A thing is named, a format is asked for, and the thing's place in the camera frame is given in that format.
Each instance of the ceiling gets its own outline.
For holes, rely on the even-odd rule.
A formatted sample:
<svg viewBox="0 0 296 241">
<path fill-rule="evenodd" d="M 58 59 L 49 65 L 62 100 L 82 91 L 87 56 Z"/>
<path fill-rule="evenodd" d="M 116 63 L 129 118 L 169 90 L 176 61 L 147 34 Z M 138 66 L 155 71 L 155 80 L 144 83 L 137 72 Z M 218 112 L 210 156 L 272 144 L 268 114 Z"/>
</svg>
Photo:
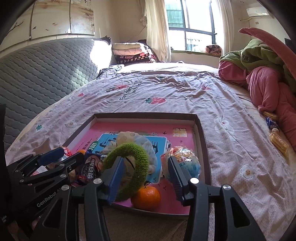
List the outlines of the ceiling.
<svg viewBox="0 0 296 241">
<path fill-rule="evenodd" d="M 237 5 L 250 5 L 252 3 L 256 3 L 257 0 L 230 0 L 233 3 L 236 3 Z"/>
</svg>

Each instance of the orange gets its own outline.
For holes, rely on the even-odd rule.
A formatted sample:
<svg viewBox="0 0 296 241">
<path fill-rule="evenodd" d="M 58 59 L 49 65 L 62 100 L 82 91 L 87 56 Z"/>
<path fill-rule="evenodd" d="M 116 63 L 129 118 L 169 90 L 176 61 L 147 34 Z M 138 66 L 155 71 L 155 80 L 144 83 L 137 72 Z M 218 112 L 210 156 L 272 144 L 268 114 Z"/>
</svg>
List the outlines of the orange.
<svg viewBox="0 0 296 241">
<path fill-rule="evenodd" d="M 140 188 L 136 194 L 131 197 L 131 203 L 134 208 L 151 211 L 160 204 L 160 193 L 152 186 Z"/>
<path fill-rule="evenodd" d="M 78 150 L 77 152 L 81 152 L 83 155 L 85 155 L 85 153 L 86 153 L 85 150 Z"/>
</svg>

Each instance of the white wall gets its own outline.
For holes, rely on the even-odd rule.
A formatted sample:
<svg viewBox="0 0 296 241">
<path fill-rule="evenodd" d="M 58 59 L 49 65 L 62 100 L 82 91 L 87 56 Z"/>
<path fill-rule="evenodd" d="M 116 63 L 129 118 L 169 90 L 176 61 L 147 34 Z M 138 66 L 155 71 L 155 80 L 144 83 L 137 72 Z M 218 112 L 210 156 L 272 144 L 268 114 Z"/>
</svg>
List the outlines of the white wall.
<svg viewBox="0 0 296 241">
<path fill-rule="evenodd" d="M 260 3 L 254 3 L 246 6 L 245 12 L 247 8 L 250 7 L 259 7 L 262 6 Z M 271 17 L 254 17 L 250 20 L 250 27 L 260 28 L 265 30 L 266 32 L 272 34 L 283 43 L 285 42 L 285 38 L 290 39 L 286 31 L 283 29 L 281 24 L 276 18 Z"/>
<path fill-rule="evenodd" d="M 239 30 L 241 28 L 249 28 L 249 22 L 241 22 L 240 19 L 248 19 L 246 8 L 240 6 L 239 4 L 231 3 L 233 20 L 234 20 L 234 41 L 232 46 L 232 51 L 241 50 L 247 46 L 250 42 L 251 37 L 247 34 L 241 34 Z"/>
<path fill-rule="evenodd" d="M 95 38 L 111 38 L 112 43 L 119 42 L 118 25 L 114 13 L 114 4 L 110 0 L 94 0 L 91 2 L 94 8 Z"/>
<path fill-rule="evenodd" d="M 188 53 L 172 53 L 172 61 L 178 62 L 183 61 L 187 64 L 203 64 L 214 68 L 219 66 L 219 57 L 209 56 L 209 55 L 198 55 L 198 54 L 188 54 Z"/>
<path fill-rule="evenodd" d="M 142 17 L 139 0 L 112 0 L 112 5 L 120 42 L 147 39 L 147 28 L 139 21 Z"/>
<path fill-rule="evenodd" d="M 119 35 L 117 29 L 117 23 L 114 18 L 113 4 L 110 0 L 95 0 L 92 1 L 93 10 L 94 10 L 94 24 L 95 24 L 95 36 L 91 35 L 76 35 L 76 34 L 62 34 L 62 35 L 53 35 L 48 37 L 42 37 L 34 40 L 27 40 L 19 44 L 8 47 L 0 51 L 0 58 L 11 53 L 17 49 L 32 45 L 38 42 L 60 39 L 60 38 L 74 38 L 74 37 L 92 37 L 100 38 L 108 36 L 111 38 L 111 41 L 118 42 Z"/>
</svg>

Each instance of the window sill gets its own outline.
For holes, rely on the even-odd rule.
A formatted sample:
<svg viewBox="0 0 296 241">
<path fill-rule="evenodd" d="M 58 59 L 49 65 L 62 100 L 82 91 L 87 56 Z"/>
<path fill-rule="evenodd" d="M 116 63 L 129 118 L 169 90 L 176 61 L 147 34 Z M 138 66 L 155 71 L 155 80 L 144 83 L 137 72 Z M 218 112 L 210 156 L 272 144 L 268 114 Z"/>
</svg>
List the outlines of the window sill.
<svg viewBox="0 0 296 241">
<path fill-rule="evenodd" d="M 172 53 L 187 53 L 187 54 L 197 54 L 197 55 L 208 55 L 212 57 L 220 58 L 221 56 L 209 54 L 209 53 L 203 53 L 203 52 L 194 52 L 194 51 L 188 51 L 188 50 L 171 50 Z"/>
</svg>

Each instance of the air conditioner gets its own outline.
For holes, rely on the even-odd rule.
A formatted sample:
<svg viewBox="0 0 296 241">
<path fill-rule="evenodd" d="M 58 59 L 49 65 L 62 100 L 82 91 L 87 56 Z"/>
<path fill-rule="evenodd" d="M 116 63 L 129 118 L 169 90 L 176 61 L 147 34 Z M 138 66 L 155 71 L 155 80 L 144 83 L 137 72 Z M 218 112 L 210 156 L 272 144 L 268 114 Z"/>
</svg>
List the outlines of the air conditioner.
<svg viewBox="0 0 296 241">
<path fill-rule="evenodd" d="M 247 8 L 247 13 L 250 17 L 270 16 L 269 12 L 265 7 Z"/>
</svg>

